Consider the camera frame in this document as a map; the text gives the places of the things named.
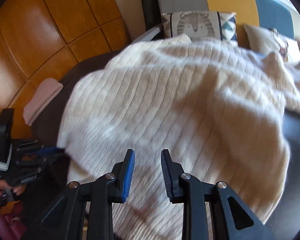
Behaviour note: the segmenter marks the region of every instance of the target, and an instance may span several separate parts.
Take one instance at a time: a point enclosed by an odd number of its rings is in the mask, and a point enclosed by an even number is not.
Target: cartoon cat face
[[[181,14],[177,26],[177,34],[185,33],[192,41],[199,41],[205,37],[214,37],[214,29],[207,14]]]

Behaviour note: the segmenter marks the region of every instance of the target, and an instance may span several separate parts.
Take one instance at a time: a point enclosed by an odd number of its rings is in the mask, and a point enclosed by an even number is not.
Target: folded cloth
[[[63,84],[53,78],[47,78],[38,86],[33,98],[23,110],[23,119],[29,126],[41,114],[46,106],[55,98],[63,88]]]

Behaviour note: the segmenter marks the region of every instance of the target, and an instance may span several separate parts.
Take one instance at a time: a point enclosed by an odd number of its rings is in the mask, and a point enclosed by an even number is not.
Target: triangle pattern pillow
[[[210,11],[187,11],[161,15],[166,38],[185,33],[192,41],[217,38],[237,47],[235,17],[235,12]]]

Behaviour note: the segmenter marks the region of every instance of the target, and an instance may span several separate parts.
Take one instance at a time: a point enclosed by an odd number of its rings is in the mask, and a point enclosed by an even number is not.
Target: pillow
[[[62,88],[63,84],[53,78],[43,80],[30,102],[23,109],[25,123],[31,126],[47,105],[60,93]]]
[[[279,52],[286,67],[295,67],[300,62],[300,51],[297,41],[279,34],[276,29],[244,24],[251,50],[268,55]]]
[[[235,16],[235,12],[188,11],[162,14],[161,18],[166,38],[185,33],[192,41],[212,37],[237,47]]]

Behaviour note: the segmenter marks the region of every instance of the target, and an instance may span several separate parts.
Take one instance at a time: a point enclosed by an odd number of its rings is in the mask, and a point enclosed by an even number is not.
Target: cable knit texture
[[[187,36],[139,42],[77,83],[58,146],[72,158],[68,180],[80,183],[134,149],[130,196],[113,206],[114,231],[126,240],[181,239],[182,204],[167,198],[161,150],[201,181],[227,182],[266,222],[289,164],[285,108],[300,113],[300,83],[276,53],[262,59]]]

